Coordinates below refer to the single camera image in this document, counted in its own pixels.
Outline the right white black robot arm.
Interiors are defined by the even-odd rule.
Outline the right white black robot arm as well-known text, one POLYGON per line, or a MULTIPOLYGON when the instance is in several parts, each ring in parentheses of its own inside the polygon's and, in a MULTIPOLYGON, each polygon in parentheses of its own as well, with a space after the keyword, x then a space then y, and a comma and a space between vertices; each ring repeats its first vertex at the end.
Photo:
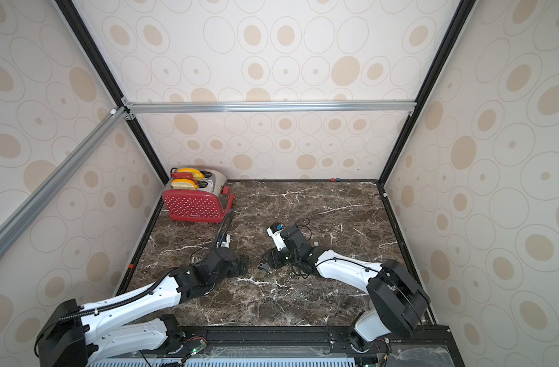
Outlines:
POLYGON ((430 304, 430 298, 401 263, 388 259, 370 263, 348 258, 317 246, 300 256, 297 252, 271 249, 259 268, 267 272, 290 265, 297 275, 332 279, 369 295, 372 306, 354 321, 349 340, 364 349, 388 334, 412 336, 430 304))

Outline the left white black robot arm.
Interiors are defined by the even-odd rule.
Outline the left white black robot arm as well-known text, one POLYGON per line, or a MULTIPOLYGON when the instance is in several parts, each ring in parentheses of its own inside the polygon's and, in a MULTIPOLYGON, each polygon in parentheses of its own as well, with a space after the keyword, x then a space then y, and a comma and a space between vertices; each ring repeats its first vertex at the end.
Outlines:
POLYGON ((225 215, 198 263, 167 269, 153 283, 117 297, 82 305, 72 298, 59 304, 36 337, 33 351, 39 364, 88 366, 137 350, 178 350, 181 329, 173 316, 136 321, 200 298, 226 278, 247 273, 248 258, 230 248, 227 232, 234 217, 234 211, 225 215))

